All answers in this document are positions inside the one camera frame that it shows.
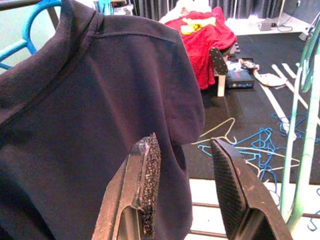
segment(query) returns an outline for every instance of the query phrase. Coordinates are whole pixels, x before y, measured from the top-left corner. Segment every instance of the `black floor mat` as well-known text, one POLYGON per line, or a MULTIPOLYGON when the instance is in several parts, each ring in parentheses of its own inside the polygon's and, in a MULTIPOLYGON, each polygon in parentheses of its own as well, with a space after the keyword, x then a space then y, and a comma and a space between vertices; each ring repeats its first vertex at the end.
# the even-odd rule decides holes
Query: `black floor mat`
MULTIPOLYGON (((296 63, 300 61, 300 57, 304 48, 304 41, 299 39, 299 33, 282 33, 282 34, 262 34, 238 36, 238 43, 241 53, 239 57, 252 57, 254 62, 260 65, 260 74, 272 73, 276 74, 272 69, 272 64, 276 64, 283 74, 294 84, 294 80, 283 68, 282 63, 287 63, 290 68, 296 72, 296 63)), ((273 95, 280 104, 282 110, 287 117, 291 116, 293 93, 287 88, 280 89, 270 88, 273 95)), ((300 93, 302 98, 308 103, 309 93, 300 93)), ((253 89, 227 89, 225 97, 217 97, 216 86, 213 86, 202 92, 203 104, 205 107, 205 127, 204 132, 217 126, 228 118, 235 118, 236 122, 228 135, 232 141, 233 136, 242 140, 259 131, 260 128, 272 128, 272 142, 276 147, 285 147, 287 145, 287 137, 282 136, 280 132, 279 120, 272 118, 275 113, 265 92, 255 81, 253 89)), ((307 113, 307 110, 299 102, 299 113, 307 113)), ((209 133, 202 139, 210 137, 223 136, 228 130, 231 122, 221 128, 209 133)), ((302 123, 299 129, 304 131, 305 126, 302 123)), ((249 147, 252 141, 243 143, 241 146, 249 147)), ((311 184, 320 184, 320 150, 319 143, 315 145, 315 152, 312 162, 311 184)), ((303 148, 303 140, 297 139, 293 146, 294 158, 300 159, 303 148)), ((183 146, 185 157, 188 162, 188 172, 190 178, 197 179, 214 179, 213 161, 211 157, 197 148, 197 145, 183 146)), ((279 154, 285 154, 284 149, 277 151, 279 154)), ((274 156, 270 162, 273 168, 282 167, 284 159, 274 156)), ((282 170, 276 170, 277 181, 282 180, 282 170)), ((273 178, 266 173, 265 180, 269 179, 273 182, 273 178)), ((298 168, 291 168, 290 182, 295 183, 298 175, 298 168)))

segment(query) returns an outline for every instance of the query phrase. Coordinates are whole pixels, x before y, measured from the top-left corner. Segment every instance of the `white floor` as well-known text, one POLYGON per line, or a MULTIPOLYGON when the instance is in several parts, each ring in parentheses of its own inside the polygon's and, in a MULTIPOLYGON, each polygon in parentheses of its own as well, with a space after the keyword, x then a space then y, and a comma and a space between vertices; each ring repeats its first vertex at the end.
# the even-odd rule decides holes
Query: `white floor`
MULTIPOLYGON (((265 186, 273 190, 275 187, 274 183, 267 182, 265 186)), ((204 179, 190 179, 190 187, 192 193, 192 202, 194 203, 206 203, 206 204, 219 204, 216 194, 216 182, 214 180, 204 179)), ((280 194, 281 184, 278 183, 277 193, 280 194)), ((320 196, 317 194, 319 185, 310 185, 307 203, 305 205, 304 213, 315 214, 320 210, 320 196)), ((290 184, 289 187, 289 200, 292 201, 295 193, 295 184, 290 184)), ((274 197, 276 204, 279 203, 277 197, 274 197)), ((313 223, 319 227, 315 231, 308 229, 313 226, 310 223, 310 218, 302 217, 296 226, 295 231, 292 233, 294 240, 308 239, 308 240, 319 240, 320 239, 320 219, 313 219, 313 223)), ((225 228, 219 208, 211 207, 193 207, 193 223, 192 230, 225 234, 225 228)), ((225 240, 226 238, 210 237, 189 234, 184 240, 225 240)))
MULTIPOLYGON (((278 34, 282 33, 281 31, 287 31, 288 28, 280 27, 280 31, 276 27, 272 27, 269 31, 260 31, 258 28, 258 24, 264 21, 264 19, 257 18, 255 16, 250 16, 249 19, 233 19, 229 18, 225 24, 234 32, 235 35, 253 35, 253 34, 278 34)), ((278 18, 269 19, 272 23, 277 23, 278 18)), ((290 17, 290 15, 286 13, 282 13, 280 16, 279 24, 285 24, 286 26, 292 27, 292 31, 290 33, 300 33, 304 31, 309 24, 301 21, 295 17, 290 17)))
MULTIPOLYGON (((280 16, 280 24, 287 21, 290 16, 283 13, 280 16)), ((281 33, 276 27, 273 27, 269 31, 260 31, 258 28, 259 22, 264 19, 258 19, 256 17, 250 17, 249 19, 228 19, 226 25, 237 35, 255 35, 255 34, 279 34, 281 33)), ((272 23, 277 23, 278 18, 270 19, 272 23)), ((291 26, 292 31, 290 33, 299 33, 304 31, 309 25, 308 23, 301 21, 297 18, 291 17, 286 26, 291 26)), ((274 190, 275 184, 268 182, 265 183, 266 187, 270 190, 274 190)), ((194 203, 207 203, 207 204, 219 204, 216 193, 216 183, 214 180, 204 179, 190 179, 190 187, 192 193, 192 201, 194 203)), ((317 189, 320 185, 310 185, 307 203, 305 205, 304 213, 315 214, 320 210, 320 196, 317 194, 317 189)), ((281 184, 277 185, 277 193, 280 195, 281 184)), ((295 184, 290 184, 289 187, 289 205, 291 205, 295 194, 295 184)), ((275 194, 271 194, 276 204, 279 203, 279 199, 275 194)), ((292 233, 294 240, 319 240, 320 239, 320 219, 313 219, 313 223, 319 228, 315 231, 308 229, 313 228, 310 222, 310 218, 302 217, 292 233)), ((225 234, 225 228, 219 208, 210 207, 193 207, 193 223, 192 230, 225 234)), ((225 240, 226 238, 201 236, 195 234, 189 234, 184 240, 225 240)))

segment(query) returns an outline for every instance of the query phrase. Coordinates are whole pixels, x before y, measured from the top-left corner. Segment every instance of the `yellow design on blanket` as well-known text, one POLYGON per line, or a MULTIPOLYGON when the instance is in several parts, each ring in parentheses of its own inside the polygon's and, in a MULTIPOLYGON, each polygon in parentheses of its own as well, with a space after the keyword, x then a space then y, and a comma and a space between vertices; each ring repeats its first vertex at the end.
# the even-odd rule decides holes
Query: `yellow design on blanket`
POLYGON ((181 26, 181 33, 184 35, 190 35, 208 25, 216 26, 216 18, 214 16, 206 19, 183 18, 182 21, 187 23, 187 25, 181 26))

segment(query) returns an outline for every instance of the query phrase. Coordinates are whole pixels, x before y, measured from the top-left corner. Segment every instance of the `dark navy shirt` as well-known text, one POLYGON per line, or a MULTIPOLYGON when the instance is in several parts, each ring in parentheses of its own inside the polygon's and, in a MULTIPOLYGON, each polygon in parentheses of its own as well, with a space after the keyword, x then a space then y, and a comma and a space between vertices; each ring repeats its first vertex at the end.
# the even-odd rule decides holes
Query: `dark navy shirt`
POLYGON ((0 75, 0 239, 90 240, 108 182, 155 132, 155 239, 182 240, 192 201, 181 145, 203 125, 177 31, 62 0, 55 35, 0 75))

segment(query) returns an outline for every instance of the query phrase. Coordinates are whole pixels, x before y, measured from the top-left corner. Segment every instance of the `gray curtain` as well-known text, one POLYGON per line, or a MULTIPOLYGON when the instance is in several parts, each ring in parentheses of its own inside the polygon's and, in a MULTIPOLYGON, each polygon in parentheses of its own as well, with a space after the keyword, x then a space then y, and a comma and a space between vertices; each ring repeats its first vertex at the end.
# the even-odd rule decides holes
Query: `gray curtain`
MULTIPOLYGON (((280 14, 282 0, 238 0, 235 17, 246 19, 250 15, 257 15, 258 18, 276 18, 280 14)), ((224 17, 234 16, 235 0, 209 0, 212 8, 221 7, 224 17)))
MULTIPOLYGON (((168 0, 169 9, 176 6, 178 0, 168 0)), ((167 13, 167 0, 131 0, 135 15, 158 21, 167 13)), ((211 8, 221 7, 224 17, 234 16, 235 0, 209 0, 211 8)), ((250 15, 258 18, 276 18, 280 14, 282 0, 238 0, 235 17, 246 19, 250 15)))
POLYGON ((158 21, 167 13, 167 0, 131 0, 134 14, 158 21))

